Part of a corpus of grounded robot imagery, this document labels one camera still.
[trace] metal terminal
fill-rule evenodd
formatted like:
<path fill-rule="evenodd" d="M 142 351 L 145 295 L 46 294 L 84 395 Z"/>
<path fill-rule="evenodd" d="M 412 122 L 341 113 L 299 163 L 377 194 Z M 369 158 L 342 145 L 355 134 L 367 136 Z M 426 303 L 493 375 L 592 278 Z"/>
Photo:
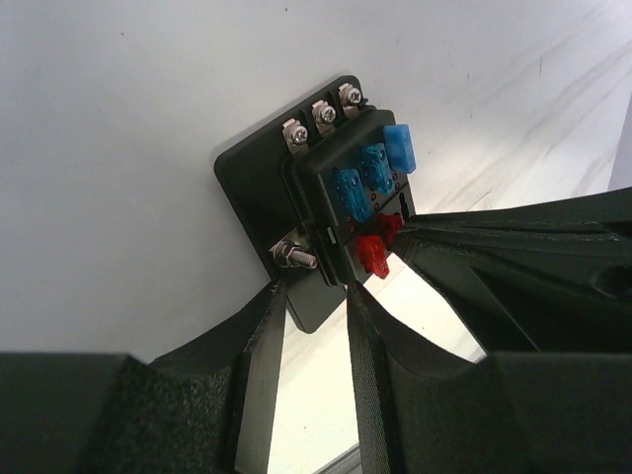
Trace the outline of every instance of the metal terminal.
<path fill-rule="evenodd" d="M 353 84 L 345 83 L 338 88 L 340 102 L 347 117 L 353 117 L 358 113 L 357 106 L 362 102 L 362 92 Z"/>
<path fill-rule="evenodd" d="M 300 121 L 291 118 L 283 124 L 283 137 L 289 151 L 298 153 L 306 146 L 309 133 Z"/>
<path fill-rule="evenodd" d="M 333 123 L 336 121 L 336 109 L 326 101 L 318 101 L 312 104 L 312 116 L 321 135 L 326 135 L 335 130 Z"/>
<path fill-rule="evenodd" d="M 355 107 L 362 102 L 362 92 L 351 84 L 344 84 L 340 90 L 340 101 L 345 107 Z"/>
<path fill-rule="evenodd" d="M 318 260 L 308 254 L 299 245 L 288 240 L 281 240 L 271 248 L 275 263 L 283 268 L 303 267 L 313 270 L 318 267 Z"/>
<path fill-rule="evenodd" d="M 319 125 L 331 125 L 336 120 L 336 109 L 325 101 L 318 101 L 312 106 L 314 120 Z"/>

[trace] fuse block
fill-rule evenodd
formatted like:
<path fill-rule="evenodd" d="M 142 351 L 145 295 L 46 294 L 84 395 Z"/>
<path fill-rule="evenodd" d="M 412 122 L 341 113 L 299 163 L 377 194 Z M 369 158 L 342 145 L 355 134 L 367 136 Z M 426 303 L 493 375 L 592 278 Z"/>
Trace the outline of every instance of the fuse block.
<path fill-rule="evenodd" d="M 312 333 L 345 285 L 388 275 L 387 248 L 415 214 L 407 126 L 345 75 L 224 151 L 215 173 L 287 309 Z M 290 256 L 282 249 L 294 249 Z"/>
<path fill-rule="evenodd" d="M 335 170 L 336 191 L 345 210 L 358 222 L 371 217 L 371 210 L 358 170 Z"/>
<path fill-rule="evenodd" d="M 364 146 L 361 151 L 362 172 L 368 187 L 388 195 L 395 189 L 393 172 L 388 166 L 386 148 L 383 143 Z"/>
<path fill-rule="evenodd" d="M 384 126 L 386 154 L 391 168 L 410 175 L 417 169 L 411 130 L 405 124 Z"/>
<path fill-rule="evenodd" d="M 386 262 L 386 249 L 382 239 L 377 235 L 358 235 L 355 238 L 357 256 L 370 274 L 385 279 L 389 274 Z"/>

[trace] white surface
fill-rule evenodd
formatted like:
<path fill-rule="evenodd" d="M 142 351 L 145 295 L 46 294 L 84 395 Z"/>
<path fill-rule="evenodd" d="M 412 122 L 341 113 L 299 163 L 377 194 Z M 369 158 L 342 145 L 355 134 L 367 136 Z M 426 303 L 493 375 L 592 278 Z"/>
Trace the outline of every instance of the white surface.
<path fill-rule="evenodd" d="M 343 71 L 411 126 L 418 212 L 603 190 L 632 90 L 631 9 L 5 0 L 0 349 L 151 359 L 246 303 L 268 279 L 209 162 Z M 468 347 L 433 310 L 420 317 L 431 339 L 449 330 L 447 345 Z M 311 472 L 353 443 L 351 425 L 323 428 L 331 406 L 306 402 L 351 384 L 341 327 L 332 319 L 313 350 L 288 335 L 303 355 L 283 362 L 294 423 L 277 418 L 271 472 Z M 334 389 L 349 420 L 349 385 Z"/>

